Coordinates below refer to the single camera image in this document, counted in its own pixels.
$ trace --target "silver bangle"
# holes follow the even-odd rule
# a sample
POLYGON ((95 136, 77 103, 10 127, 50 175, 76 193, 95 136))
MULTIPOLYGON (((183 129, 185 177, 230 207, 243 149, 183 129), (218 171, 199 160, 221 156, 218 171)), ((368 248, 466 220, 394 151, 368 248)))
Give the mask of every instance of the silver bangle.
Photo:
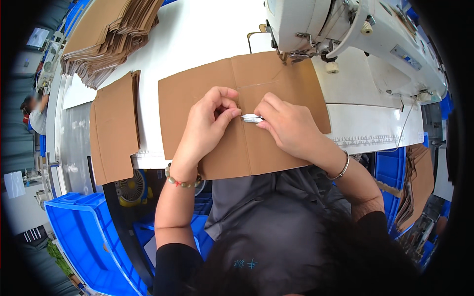
POLYGON ((342 169, 342 172, 339 173, 339 175, 337 175, 335 178, 330 178, 328 173, 326 172, 326 176, 327 178, 330 180, 330 181, 334 181, 334 180, 337 180, 339 178, 341 178, 344 173, 346 172, 347 170, 347 167, 349 166, 349 160, 350 160, 350 157, 349 157, 349 153, 347 153, 347 151, 344 150, 344 153, 346 154, 347 156, 347 161, 346 161, 346 165, 344 166, 344 168, 342 169))

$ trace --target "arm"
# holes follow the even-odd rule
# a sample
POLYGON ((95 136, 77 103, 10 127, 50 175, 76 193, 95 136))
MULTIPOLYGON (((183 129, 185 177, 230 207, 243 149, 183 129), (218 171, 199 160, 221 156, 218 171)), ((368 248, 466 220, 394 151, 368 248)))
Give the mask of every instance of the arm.
MULTIPOLYGON (((270 132, 278 147, 337 176, 346 164, 346 154, 319 131, 308 108, 280 100, 272 93, 254 111, 265 121, 257 124, 270 132)), ((383 198, 370 173, 351 159, 343 177, 335 181, 352 206, 352 217, 359 220, 373 211, 383 212, 383 198)))
POLYGON ((39 106, 39 112, 43 112, 45 109, 46 105, 48 104, 49 101, 49 95, 44 95, 43 98, 41 99, 41 105, 39 106))
MULTIPOLYGON (((170 176, 176 181, 196 180, 198 162, 216 147, 229 122, 241 112, 230 99, 237 95, 236 90, 213 87, 191 108, 170 168, 170 176)), ((190 226, 193 210, 194 187, 182 188, 167 181, 156 206, 157 248, 173 242, 196 248, 190 226)))

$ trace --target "woman's right hand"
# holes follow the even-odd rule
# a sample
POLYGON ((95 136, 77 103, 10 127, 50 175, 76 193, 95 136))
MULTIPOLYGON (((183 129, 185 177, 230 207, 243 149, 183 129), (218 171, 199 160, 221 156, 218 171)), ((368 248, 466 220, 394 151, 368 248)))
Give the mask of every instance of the woman's right hand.
POLYGON ((330 150, 339 150, 334 142, 319 131, 307 107, 282 101, 268 92, 255 108, 254 114, 265 119, 257 126, 268 130, 276 145, 295 157, 321 166, 330 150))

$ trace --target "black shirt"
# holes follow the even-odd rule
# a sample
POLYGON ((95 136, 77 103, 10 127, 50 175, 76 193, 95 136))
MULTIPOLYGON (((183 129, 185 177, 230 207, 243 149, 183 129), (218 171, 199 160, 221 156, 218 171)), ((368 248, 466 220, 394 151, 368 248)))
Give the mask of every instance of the black shirt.
MULTIPOLYGON (((383 212, 371 212, 357 223, 370 236, 390 240, 383 212)), ((199 252, 190 246, 170 243, 160 247, 156 251, 153 295, 180 295, 203 263, 199 252)))

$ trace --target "person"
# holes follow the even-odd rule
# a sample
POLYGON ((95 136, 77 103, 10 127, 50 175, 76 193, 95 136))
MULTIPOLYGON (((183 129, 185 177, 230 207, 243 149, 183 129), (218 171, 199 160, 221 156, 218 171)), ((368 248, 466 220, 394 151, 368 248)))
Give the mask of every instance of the person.
MULTIPOLYGON (((199 161, 241 114, 237 96, 213 87, 191 108, 171 181, 193 184, 199 161)), ((154 295, 367 295, 414 282, 418 269, 390 240, 370 173, 318 130, 308 108, 267 93, 254 113, 278 147, 313 165, 214 180, 205 230, 215 243, 205 262, 190 227, 194 190, 166 182, 155 214, 154 295)))
POLYGON ((40 135, 46 135, 48 101, 49 94, 44 95, 40 102, 34 96, 28 95, 20 106, 23 115, 29 115, 31 127, 40 135))

